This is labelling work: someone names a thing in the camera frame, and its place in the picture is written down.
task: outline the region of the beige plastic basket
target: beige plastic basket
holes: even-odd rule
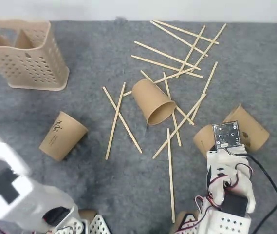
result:
[[[0,74],[12,88],[58,91],[67,85],[69,69],[49,22],[0,20],[0,30],[17,34],[11,44],[0,34]]]

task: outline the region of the floor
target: floor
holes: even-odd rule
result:
[[[199,33],[204,23],[173,22]],[[105,218],[113,234],[166,234],[171,227],[167,150],[152,160],[166,139],[168,118],[156,126],[146,121],[132,96],[123,99],[121,113],[142,147],[140,154],[123,124],[118,120],[110,158],[104,160],[114,109],[102,90],[106,86],[115,102],[126,81],[126,91],[142,78],[144,70],[152,79],[162,78],[162,68],[131,58],[138,55],[170,66],[172,61],[134,44],[137,40],[184,60],[189,47],[149,22],[126,20],[105,22],[54,22],[55,35],[70,69],[66,89],[60,92],[12,89],[0,76],[0,136],[32,168],[32,177],[67,192],[80,208],[95,209]],[[213,38],[222,23],[206,23],[203,35]],[[193,43],[195,37],[171,29]],[[193,198],[206,192],[205,159],[194,145],[193,136],[209,123],[219,123],[239,103],[270,133],[270,138],[254,156],[277,184],[277,24],[230,23],[213,45],[209,57],[200,63],[197,74],[204,79],[182,75],[170,79],[172,98],[188,112],[201,95],[205,82],[218,61],[207,96],[195,118],[195,126],[180,130],[182,147],[172,141],[176,213],[195,210]],[[207,41],[198,48],[205,50]],[[194,52],[190,63],[200,56]],[[173,71],[165,69],[168,75]],[[89,133],[62,162],[39,150],[59,111],[64,111],[88,127]],[[182,116],[177,113],[177,121]],[[257,208],[252,229],[270,211],[276,195],[261,170],[252,179]],[[259,233],[277,233],[277,211]],[[12,234],[14,225],[0,222]]]

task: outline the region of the paper cup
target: paper cup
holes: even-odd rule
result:
[[[204,126],[193,137],[193,141],[200,150],[201,154],[206,158],[206,152],[210,151],[215,145],[213,127],[211,124]]]
[[[132,89],[132,95],[149,125],[161,123],[176,107],[175,102],[148,79],[137,82]]]
[[[88,129],[64,112],[60,112],[39,149],[61,161]]]
[[[247,111],[238,105],[225,118],[224,122],[238,121],[242,144],[250,151],[256,151],[269,138],[269,132],[261,126]]]

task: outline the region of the white wall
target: white wall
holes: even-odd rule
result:
[[[0,18],[277,22],[277,0],[0,0]]]

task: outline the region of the circuit board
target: circuit board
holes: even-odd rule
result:
[[[238,121],[213,124],[216,149],[241,146]]]

